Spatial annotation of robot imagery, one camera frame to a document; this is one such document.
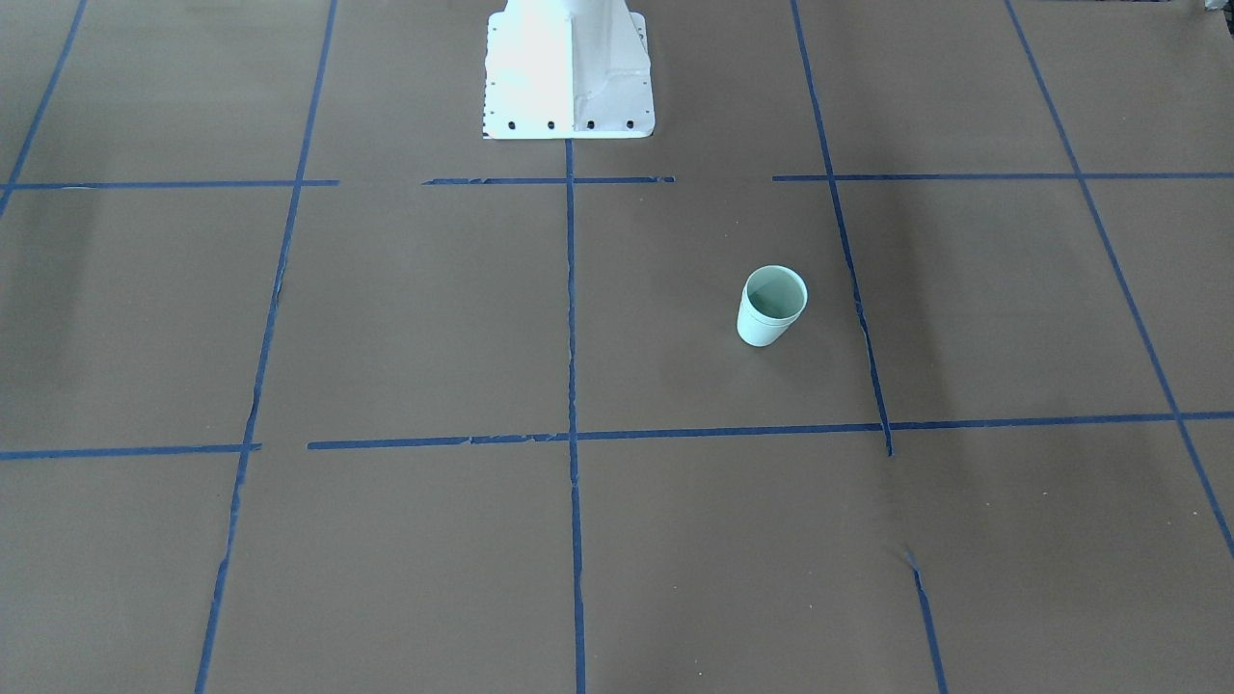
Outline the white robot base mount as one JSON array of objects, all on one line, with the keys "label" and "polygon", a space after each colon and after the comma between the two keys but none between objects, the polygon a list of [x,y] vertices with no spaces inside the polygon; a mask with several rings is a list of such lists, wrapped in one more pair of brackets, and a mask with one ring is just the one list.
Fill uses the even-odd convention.
[{"label": "white robot base mount", "polygon": [[648,138],[652,44],[626,1],[508,1],[486,25],[484,138]]}]

